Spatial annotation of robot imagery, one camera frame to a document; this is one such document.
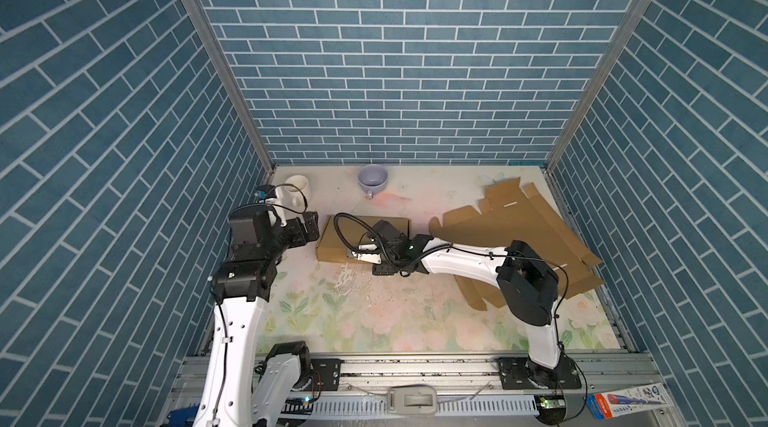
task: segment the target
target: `blue brick wall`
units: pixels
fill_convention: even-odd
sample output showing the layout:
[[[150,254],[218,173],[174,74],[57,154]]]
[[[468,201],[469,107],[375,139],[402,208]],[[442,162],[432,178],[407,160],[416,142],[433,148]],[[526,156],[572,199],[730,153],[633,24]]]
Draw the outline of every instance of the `blue brick wall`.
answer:
[[[0,0],[0,425],[156,425],[263,168],[179,0]]]
[[[653,0],[555,171],[690,425],[768,413],[768,0]]]
[[[629,2],[202,1],[296,164],[540,164]]]

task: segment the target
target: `table surface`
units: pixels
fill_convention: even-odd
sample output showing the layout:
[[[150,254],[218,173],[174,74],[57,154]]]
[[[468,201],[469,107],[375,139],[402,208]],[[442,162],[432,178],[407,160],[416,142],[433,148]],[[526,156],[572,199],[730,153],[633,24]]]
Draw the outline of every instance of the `table surface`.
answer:
[[[428,233],[433,217],[464,205],[477,207],[488,185],[521,178],[557,210],[541,169],[522,166],[389,166],[386,190],[372,200],[357,185],[355,167],[278,167],[273,184],[302,174],[310,183],[309,209],[323,229],[337,212],[408,217],[411,235]],[[289,249],[278,266],[258,350],[303,339],[310,351],[462,352],[527,349],[522,323],[507,307],[470,308],[453,276],[374,277],[360,264],[318,262],[315,243]],[[614,331],[594,291],[560,307],[561,339],[568,349],[616,349]]]

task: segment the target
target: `mug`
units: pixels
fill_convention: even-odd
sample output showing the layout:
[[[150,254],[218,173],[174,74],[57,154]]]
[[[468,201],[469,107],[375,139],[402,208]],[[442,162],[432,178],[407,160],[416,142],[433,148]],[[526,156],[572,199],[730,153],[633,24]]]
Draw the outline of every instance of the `mug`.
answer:
[[[378,164],[368,164],[357,173],[357,183],[369,199],[383,191],[389,174]]]
[[[292,175],[286,179],[285,184],[295,185],[294,188],[289,185],[283,186],[283,189],[285,189],[286,192],[286,197],[290,200],[290,204],[294,208],[303,209],[304,198],[306,198],[307,203],[310,202],[310,181],[303,175]]]

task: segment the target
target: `cardboard box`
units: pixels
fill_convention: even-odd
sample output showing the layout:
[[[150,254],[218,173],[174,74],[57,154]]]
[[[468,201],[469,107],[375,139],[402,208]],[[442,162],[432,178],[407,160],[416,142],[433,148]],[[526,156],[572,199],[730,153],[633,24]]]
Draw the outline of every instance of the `cardboard box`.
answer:
[[[434,217],[429,233],[442,240],[480,247],[506,247],[522,240],[542,259],[556,263],[568,273],[567,298],[603,284],[591,267],[602,262],[590,252],[557,212],[550,207],[533,184],[520,188],[520,179],[511,179],[485,189],[479,203],[480,212],[472,206],[449,211],[442,225]],[[560,294],[565,289],[565,276],[560,277]],[[478,280],[456,277],[458,288],[470,307],[486,310],[487,300],[495,307],[506,305],[501,290]]]
[[[587,405],[597,420],[612,419],[644,410],[663,409],[671,407],[672,404],[672,397],[664,388],[664,384],[660,383],[590,395],[587,398]]]
[[[408,237],[411,237],[411,220],[404,217],[360,217],[365,223],[373,227],[378,221],[389,221],[397,230],[403,232]],[[349,219],[342,219],[339,221],[339,229],[344,235],[344,238],[348,240],[352,245],[355,245],[360,241],[360,237],[366,232],[366,229],[360,226],[358,223]],[[336,234],[336,229],[333,228],[333,216],[328,218],[326,227],[322,231],[320,240],[317,241],[317,259],[322,262],[349,262],[360,263],[362,265],[370,266],[370,262],[365,262],[358,259],[350,259],[346,256],[346,246],[339,239]]]

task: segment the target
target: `cardboard sheet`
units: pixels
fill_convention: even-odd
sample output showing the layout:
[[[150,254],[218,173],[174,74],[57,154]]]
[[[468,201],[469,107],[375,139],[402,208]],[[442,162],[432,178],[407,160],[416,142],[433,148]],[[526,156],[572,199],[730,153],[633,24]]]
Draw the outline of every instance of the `cardboard sheet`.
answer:
[[[434,217],[429,233],[448,242],[482,247],[508,246],[513,240],[522,240],[539,257],[568,273],[567,298],[603,283],[590,269],[602,261],[568,228],[533,184],[521,188],[520,179],[512,179],[488,187],[479,207],[479,212],[472,206],[448,211],[442,216],[442,224]],[[562,294],[565,276],[559,277]],[[501,291],[486,283],[456,277],[456,284],[473,309],[486,310],[485,300],[495,307],[506,304]]]
[[[405,235],[411,235],[411,221],[403,217],[365,217],[360,216],[365,223],[373,227],[378,221],[389,221],[395,228],[403,232]],[[339,229],[344,235],[346,240],[349,240],[352,245],[360,240],[360,237],[366,232],[366,229],[349,219],[342,219],[339,222]],[[317,241],[316,248],[317,259],[322,262],[340,262],[340,263],[360,263],[370,266],[370,262],[365,262],[358,259],[350,259],[346,256],[346,246],[339,239],[336,234],[336,229],[333,228],[333,216],[328,218],[326,227],[322,231],[320,240]]]

